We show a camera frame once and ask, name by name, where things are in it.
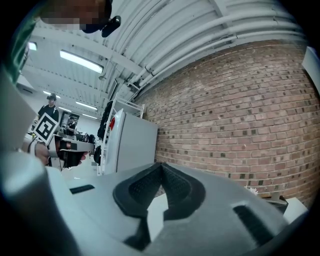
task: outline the black slot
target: black slot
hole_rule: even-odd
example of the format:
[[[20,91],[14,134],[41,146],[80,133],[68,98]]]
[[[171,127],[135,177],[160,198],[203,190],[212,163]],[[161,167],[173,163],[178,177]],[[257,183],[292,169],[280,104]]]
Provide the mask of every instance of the black slot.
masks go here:
[[[249,208],[241,205],[233,208],[233,210],[259,246],[273,238],[267,227]]]
[[[70,192],[71,194],[78,194],[81,192],[85,192],[88,190],[93,190],[95,187],[92,185],[84,185],[84,186],[78,186],[78,187],[74,187],[74,188],[70,188]]]

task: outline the person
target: person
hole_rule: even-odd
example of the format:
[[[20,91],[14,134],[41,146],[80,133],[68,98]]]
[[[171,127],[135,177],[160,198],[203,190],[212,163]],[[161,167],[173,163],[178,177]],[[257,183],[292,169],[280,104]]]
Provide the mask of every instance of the person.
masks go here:
[[[47,113],[53,120],[59,122],[59,111],[56,107],[57,96],[52,93],[46,97],[46,99],[48,100],[48,105],[43,105],[43,107],[40,108],[36,119],[39,120],[44,113]]]
[[[14,33],[11,42],[8,44],[7,55],[3,60],[4,75],[14,85],[26,63],[26,49],[36,23],[41,19],[47,24],[54,26],[80,24],[99,24],[102,20],[108,19],[111,12],[111,5],[108,0],[48,0],[42,1],[20,24],[17,32]],[[23,142],[22,150],[27,152],[31,141]],[[35,156],[44,165],[48,164],[49,152],[45,145],[37,143]]]
[[[66,126],[66,137],[70,140],[76,140],[76,122],[75,117],[70,116]]]

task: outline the ceiling beam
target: ceiling beam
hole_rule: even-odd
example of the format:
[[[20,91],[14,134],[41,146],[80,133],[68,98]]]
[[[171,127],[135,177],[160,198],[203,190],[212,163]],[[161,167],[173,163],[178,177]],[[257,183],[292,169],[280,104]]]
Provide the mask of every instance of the ceiling beam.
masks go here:
[[[226,1],[225,0],[208,0],[212,5],[216,13],[219,17],[228,16],[229,12],[227,10]],[[226,29],[232,26],[232,22],[228,21],[222,26]]]
[[[118,63],[120,66],[128,69],[129,71],[138,75],[143,69],[132,60],[126,58],[125,56],[113,51],[112,49],[97,43],[93,40],[87,39],[85,37],[71,34],[69,32],[64,32],[61,30],[56,30],[53,28],[39,28],[36,27],[33,32],[33,36],[44,37],[55,41],[61,41],[71,45],[75,45],[84,49],[87,49],[93,53],[101,55],[114,63]]]
[[[49,71],[45,71],[43,69],[35,68],[35,67],[29,66],[29,65],[24,65],[24,67],[22,69],[22,74],[24,73],[24,71],[33,73],[35,75],[40,75],[40,76],[48,79],[49,81],[56,81],[56,83],[54,84],[55,87],[59,87],[59,88],[63,89],[63,87],[61,87],[60,85],[64,85],[64,86],[68,86],[69,88],[72,88],[72,89],[78,89],[78,90],[84,91],[90,95],[99,96],[99,94],[101,94],[101,97],[108,99],[107,93],[99,91],[98,89],[95,89],[93,87],[89,87],[88,85],[84,85],[84,84],[76,82],[74,80],[65,78],[65,77],[60,76],[58,74],[51,73]]]

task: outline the fluorescent light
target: fluorescent light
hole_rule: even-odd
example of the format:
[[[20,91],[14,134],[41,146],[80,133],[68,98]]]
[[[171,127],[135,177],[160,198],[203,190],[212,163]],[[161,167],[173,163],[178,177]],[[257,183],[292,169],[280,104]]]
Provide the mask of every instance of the fluorescent light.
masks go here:
[[[30,50],[33,50],[33,51],[37,50],[37,44],[35,42],[29,42],[28,46]]]
[[[85,58],[82,58],[80,56],[77,56],[75,54],[72,54],[72,53],[69,53],[67,51],[64,51],[64,50],[61,50],[60,51],[60,57],[61,58],[64,58],[68,61],[71,61],[71,62],[74,62],[74,63],[77,63],[79,65],[82,65],[88,69],[91,69],[95,72],[98,72],[99,74],[102,73],[104,67],[101,66],[101,65],[98,65],[90,60],[87,60]]]
[[[98,110],[98,109],[97,109],[96,107],[94,107],[94,106],[89,106],[89,105],[83,104],[83,103],[78,102],[78,101],[76,101],[75,103],[77,103],[77,104],[79,104],[79,105],[81,105],[81,106],[87,107],[87,108],[89,108],[89,109]]]
[[[64,111],[70,112],[70,113],[72,112],[71,110],[69,110],[69,109],[65,109],[65,108],[60,107],[60,106],[59,106],[58,108],[59,108],[59,109],[62,109],[62,110],[64,110]]]
[[[82,114],[83,116],[86,116],[86,117],[89,117],[89,118],[94,118],[94,119],[97,119],[96,117],[93,117],[91,115],[87,115],[87,114]]]
[[[51,93],[50,93],[50,92],[47,92],[47,91],[45,91],[45,90],[43,90],[43,93],[44,93],[44,94],[51,95]]]

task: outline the ceiling pipe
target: ceiling pipe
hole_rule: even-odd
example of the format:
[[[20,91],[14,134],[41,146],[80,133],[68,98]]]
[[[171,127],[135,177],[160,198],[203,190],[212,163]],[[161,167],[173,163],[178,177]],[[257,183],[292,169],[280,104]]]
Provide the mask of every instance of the ceiling pipe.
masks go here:
[[[203,24],[193,30],[191,30],[189,33],[186,33],[184,36],[180,37],[178,40],[174,41],[172,44],[170,44],[166,49],[164,49],[160,54],[158,54],[149,64],[147,64],[145,66],[145,68],[138,74],[135,75],[130,82],[131,83],[135,83],[137,82],[139,79],[141,79],[141,77],[148,71],[150,72],[151,67],[157,63],[159,60],[161,60],[164,56],[166,56],[167,54],[169,54],[172,50],[174,50],[176,47],[178,47],[179,45],[183,44],[184,42],[186,42],[187,40],[190,40],[191,38],[193,38],[196,35],[199,35],[201,33],[203,33],[204,31],[208,30],[208,29],[212,29],[216,26],[222,25],[224,23],[227,22],[233,22],[236,20],[240,20],[240,19],[245,19],[245,18],[256,18],[256,17],[281,17],[281,18],[287,18],[287,19],[292,19],[294,20],[294,18],[292,17],[292,15],[290,15],[287,12],[283,12],[283,11],[276,11],[276,10],[260,10],[260,9],[252,9],[249,11],[242,11],[242,12],[238,12],[238,13],[234,13],[228,16],[224,16],[221,18],[217,18],[213,21],[210,21],[206,24]]]
[[[223,44],[225,42],[229,42],[231,40],[236,40],[236,39],[243,39],[243,38],[248,38],[248,37],[256,37],[256,36],[265,36],[265,35],[276,35],[276,34],[279,34],[279,35],[293,35],[293,36],[304,36],[303,33],[300,33],[300,32],[295,32],[295,31],[286,31],[286,30],[282,30],[282,31],[260,31],[260,32],[251,32],[251,33],[246,33],[246,34],[241,34],[241,35],[234,35],[234,36],[231,36],[231,37],[228,37],[228,38],[225,38],[225,39],[222,39],[222,40],[219,40],[219,41],[216,41],[216,42],[213,42],[213,43],[210,43],[204,47],[201,47],[187,55],[185,55],[184,57],[178,59],[177,61],[175,61],[174,63],[172,63],[171,65],[167,66],[165,69],[163,69],[162,71],[160,71],[157,75],[155,76],[152,76],[151,79],[147,80],[145,79],[141,84],[141,88],[140,90],[142,90],[144,87],[146,87],[147,84],[151,83],[153,80],[155,80],[156,78],[158,78],[160,75],[162,75],[164,72],[168,71],[169,69],[173,68],[174,66],[178,65],[179,63],[201,53],[201,52],[204,52],[210,48],[213,48],[217,45],[220,45],[220,44]]]
[[[226,28],[216,34],[213,35],[208,35],[203,37],[201,40],[198,40],[196,42],[191,43],[190,45],[188,45],[186,48],[184,48],[183,50],[180,50],[179,52],[175,53],[174,55],[172,55],[170,58],[166,59],[160,66],[158,66],[153,72],[152,74],[149,74],[146,79],[144,79],[141,83],[140,86],[143,87],[145,84],[149,83],[150,80],[152,78],[154,78],[159,72],[161,72],[162,70],[166,69],[169,65],[171,65],[172,63],[174,63],[176,60],[181,59],[182,57],[186,56],[186,54],[188,54],[189,52],[191,52],[194,49],[197,49],[198,47],[202,46],[203,44],[210,42],[214,39],[217,38],[221,38],[223,36],[227,36],[227,35],[232,35],[235,33],[241,33],[243,31],[246,30],[254,30],[254,29],[270,29],[270,28],[279,28],[279,29],[291,29],[291,30],[301,30],[301,28],[294,24],[294,23],[290,23],[290,22],[284,22],[284,21],[259,21],[259,22],[255,22],[254,24],[241,24],[241,25],[236,25],[233,27],[229,27]],[[228,37],[228,41],[236,39],[237,36],[232,36],[232,37]],[[216,42],[214,42],[214,45],[219,45],[221,44],[221,40],[218,40]]]

